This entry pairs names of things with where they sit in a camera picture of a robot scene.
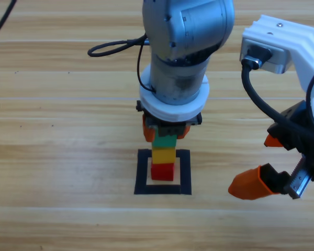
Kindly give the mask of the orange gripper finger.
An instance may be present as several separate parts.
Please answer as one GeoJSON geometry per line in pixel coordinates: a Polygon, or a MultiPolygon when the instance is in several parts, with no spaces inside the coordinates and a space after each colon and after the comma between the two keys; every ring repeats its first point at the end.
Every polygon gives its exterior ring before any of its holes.
{"type": "Polygon", "coordinates": [[[155,139],[155,129],[154,128],[149,128],[146,123],[143,123],[143,135],[145,137],[145,140],[147,142],[152,143],[155,139]]]}
{"type": "Polygon", "coordinates": [[[187,135],[187,133],[190,131],[190,126],[186,126],[185,128],[184,128],[184,132],[183,133],[181,133],[180,135],[178,135],[177,136],[177,138],[178,139],[183,139],[186,135],[187,135]]]}
{"type": "Polygon", "coordinates": [[[264,141],[264,145],[266,147],[282,147],[283,146],[277,138],[274,138],[270,134],[268,134],[268,136],[266,137],[264,141]]]}
{"type": "Polygon", "coordinates": [[[285,195],[290,179],[286,171],[277,172],[269,163],[236,175],[228,188],[229,194],[242,200],[256,200],[271,195],[285,195]]]}

